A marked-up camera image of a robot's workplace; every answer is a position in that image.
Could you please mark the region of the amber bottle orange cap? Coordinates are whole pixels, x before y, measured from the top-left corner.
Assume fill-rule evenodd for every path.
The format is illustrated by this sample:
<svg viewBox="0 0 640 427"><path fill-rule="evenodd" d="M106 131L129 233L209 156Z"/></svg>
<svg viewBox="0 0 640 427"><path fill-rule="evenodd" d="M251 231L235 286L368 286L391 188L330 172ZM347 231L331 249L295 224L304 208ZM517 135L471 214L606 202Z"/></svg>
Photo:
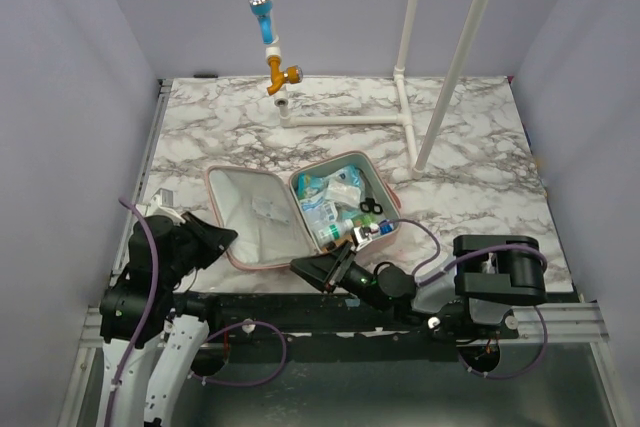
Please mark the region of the amber bottle orange cap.
<svg viewBox="0 0 640 427"><path fill-rule="evenodd" d="M330 242L329 244L327 244L326 246L324 246L322 248L323 252L331 252L333 250L336 250L338 248L343 247L344 245L349 245L350 242L349 241L341 241L341 242Z"/></svg>

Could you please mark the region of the clear bottle green label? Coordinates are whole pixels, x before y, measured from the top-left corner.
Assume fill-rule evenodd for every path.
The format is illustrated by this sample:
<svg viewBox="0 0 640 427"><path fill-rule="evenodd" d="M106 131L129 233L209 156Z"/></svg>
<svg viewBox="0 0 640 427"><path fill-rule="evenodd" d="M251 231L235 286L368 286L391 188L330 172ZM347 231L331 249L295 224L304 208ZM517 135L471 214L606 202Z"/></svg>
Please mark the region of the clear bottle green label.
<svg viewBox="0 0 640 427"><path fill-rule="evenodd" d="M316 232L316 239L320 245L326 245L349 234L353 228L354 224L351 219L337 221L321 227Z"/></svg>

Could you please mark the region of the small green medicine box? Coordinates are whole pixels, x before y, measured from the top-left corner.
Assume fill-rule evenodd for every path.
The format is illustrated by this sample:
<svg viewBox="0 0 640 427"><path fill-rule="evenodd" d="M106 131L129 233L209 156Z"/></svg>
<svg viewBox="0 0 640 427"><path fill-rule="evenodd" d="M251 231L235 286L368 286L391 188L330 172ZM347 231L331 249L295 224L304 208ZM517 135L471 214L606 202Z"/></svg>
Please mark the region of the small green medicine box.
<svg viewBox="0 0 640 427"><path fill-rule="evenodd" d="M355 227L365 227L376 222L376 217L371 214L361 214L351 219Z"/></svg>

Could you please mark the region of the white blue gauze packet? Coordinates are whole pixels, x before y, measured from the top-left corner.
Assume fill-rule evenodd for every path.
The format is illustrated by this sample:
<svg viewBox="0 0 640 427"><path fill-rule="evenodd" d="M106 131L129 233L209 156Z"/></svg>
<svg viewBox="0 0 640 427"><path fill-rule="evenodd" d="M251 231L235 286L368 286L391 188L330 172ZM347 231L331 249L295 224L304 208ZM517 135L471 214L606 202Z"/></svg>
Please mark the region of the white blue gauze packet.
<svg viewBox="0 0 640 427"><path fill-rule="evenodd" d="M339 212L335 203L326 200L322 195L302 199L300 206L310 226L324 226L339 219Z"/></svg>

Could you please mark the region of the pink medicine kit case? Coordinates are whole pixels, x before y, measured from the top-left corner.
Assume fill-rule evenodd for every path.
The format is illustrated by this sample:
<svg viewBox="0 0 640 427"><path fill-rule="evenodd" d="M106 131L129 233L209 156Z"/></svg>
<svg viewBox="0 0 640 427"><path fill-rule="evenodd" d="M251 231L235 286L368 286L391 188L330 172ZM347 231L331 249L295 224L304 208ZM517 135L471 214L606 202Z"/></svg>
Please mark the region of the pink medicine kit case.
<svg viewBox="0 0 640 427"><path fill-rule="evenodd" d="M310 226L303 215L301 200L297 198L297 179L303 173L356 185L361 190L360 202L373 197L384 209L381 215L375 215L363 213L359 205L353 208L335 203L339 212L337 221L361 214L374 215L376 222L396 220L401 216L400 201L362 151L347 151L301 167L287 180L267 171L212 166L206 171L205 185L217 225L238 232L238 239L228 253L235 268L248 272L282 269L294 258L323 252L322 248L327 244L318 243L316 232L326 225ZM253 197L263 197L286 207L290 224L256 216L251 206Z"/></svg>

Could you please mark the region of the small white blue bottle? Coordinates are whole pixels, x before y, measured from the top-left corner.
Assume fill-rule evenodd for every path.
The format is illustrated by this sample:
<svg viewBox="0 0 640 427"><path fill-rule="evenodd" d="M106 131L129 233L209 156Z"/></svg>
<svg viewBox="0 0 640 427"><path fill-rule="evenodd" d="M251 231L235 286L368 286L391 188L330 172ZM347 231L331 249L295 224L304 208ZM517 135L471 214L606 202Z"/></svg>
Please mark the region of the small white blue bottle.
<svg viewBox="0 0 640 427"><path fill-rule="evenodd" d="M394 230L393 223L388 220L384 220L377 224L377 229L375 230L375 234L382 236L392 232L393 230Z"/></svg>

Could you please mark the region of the metal scissors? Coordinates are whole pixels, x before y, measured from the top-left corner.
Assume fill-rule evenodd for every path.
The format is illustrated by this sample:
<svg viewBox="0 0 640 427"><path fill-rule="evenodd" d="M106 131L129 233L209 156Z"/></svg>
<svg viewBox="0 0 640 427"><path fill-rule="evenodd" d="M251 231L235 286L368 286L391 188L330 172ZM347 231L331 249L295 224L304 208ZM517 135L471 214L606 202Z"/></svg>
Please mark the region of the metal scissors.
<svg viewBox="0 0 640 427"><path fill-rule="evenodd" d="M375 215L381 215L384 212L382 205L373 197L366 197L359 203L359 208L363 213L372 213Z"/></svg>

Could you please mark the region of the clear zip bag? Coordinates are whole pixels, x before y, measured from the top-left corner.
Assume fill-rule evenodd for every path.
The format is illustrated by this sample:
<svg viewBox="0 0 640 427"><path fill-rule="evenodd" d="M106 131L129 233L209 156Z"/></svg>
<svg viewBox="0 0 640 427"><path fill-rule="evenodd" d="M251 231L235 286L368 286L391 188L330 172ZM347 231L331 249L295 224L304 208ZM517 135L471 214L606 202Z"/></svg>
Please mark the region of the clear zip bag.
<svg viewBox="0 0 640 427"><path fill-rule="evenodd" d="M361 190L356 185L331 178L327 183L325 199L356 208L360 203Z"/></svg>

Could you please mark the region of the blue cotton swab packet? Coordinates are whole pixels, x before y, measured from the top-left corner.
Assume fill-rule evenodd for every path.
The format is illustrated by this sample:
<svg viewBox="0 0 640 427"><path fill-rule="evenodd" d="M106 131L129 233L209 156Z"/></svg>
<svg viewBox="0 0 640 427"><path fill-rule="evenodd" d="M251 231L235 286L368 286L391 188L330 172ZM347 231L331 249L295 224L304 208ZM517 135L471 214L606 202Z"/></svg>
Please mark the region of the blue cotton swab packet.
<svg viewBox="0 0 640 427"><path fill-rule="evenodd" d="M327 186L328 179L326 177L317 177L308 173L300 174L296 186L297 198L299 200L309 200L313 198L324 200Z"/></svg>

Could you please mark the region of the small blue white sachet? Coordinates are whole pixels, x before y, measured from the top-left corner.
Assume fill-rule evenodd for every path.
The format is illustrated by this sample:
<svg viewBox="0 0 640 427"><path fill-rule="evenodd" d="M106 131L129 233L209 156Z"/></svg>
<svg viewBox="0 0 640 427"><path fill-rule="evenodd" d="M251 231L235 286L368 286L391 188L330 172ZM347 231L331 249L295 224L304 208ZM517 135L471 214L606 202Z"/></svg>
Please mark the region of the small blue white sachet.
<svg viewBox="0 0 640 427"><path fill-rule="evenodd" d="M284 225L290 224L289 210L286 207L282 207L269 199L263 197L253 197L251 206L254 214L258 217L278 222Z"/></svg>

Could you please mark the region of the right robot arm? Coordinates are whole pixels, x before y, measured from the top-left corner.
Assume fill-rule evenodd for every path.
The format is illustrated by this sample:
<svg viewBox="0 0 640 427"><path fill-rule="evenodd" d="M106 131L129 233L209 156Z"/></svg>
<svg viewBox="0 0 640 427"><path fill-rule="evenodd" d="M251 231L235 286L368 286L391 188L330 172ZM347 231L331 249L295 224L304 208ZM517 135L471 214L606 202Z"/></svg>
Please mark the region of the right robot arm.
<svg viewBox="0 0 640 427"><path fill-rule="evenodd" d="M427 324L442 336L480 339L514 307L547 302L547 260L539 242L517 235L459 235L452 255L423 276L386 262L369 272L345 248L333 262L326 288L340 287L370 307L411 326Z"/></svg>

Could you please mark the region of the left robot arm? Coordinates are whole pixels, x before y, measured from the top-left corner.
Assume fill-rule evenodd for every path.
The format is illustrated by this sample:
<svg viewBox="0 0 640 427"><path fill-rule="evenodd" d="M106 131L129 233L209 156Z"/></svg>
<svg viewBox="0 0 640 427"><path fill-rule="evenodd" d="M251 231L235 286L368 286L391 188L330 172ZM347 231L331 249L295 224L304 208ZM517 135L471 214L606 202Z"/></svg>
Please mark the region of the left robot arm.
<svg viewBox="0 0 640 427"><path fill-rule="evenodd" d="M227 324L213 298L178 294L177 284L215 263L236 240L232 229L213 226L190 212L145 216L138 210L128 239L128 261L101 300L104 374L100 426L167 426L187 378L214 384L193 363L201 347L226 342L249 327L270 332L288 356L282 330L245 319Z"/></svg>

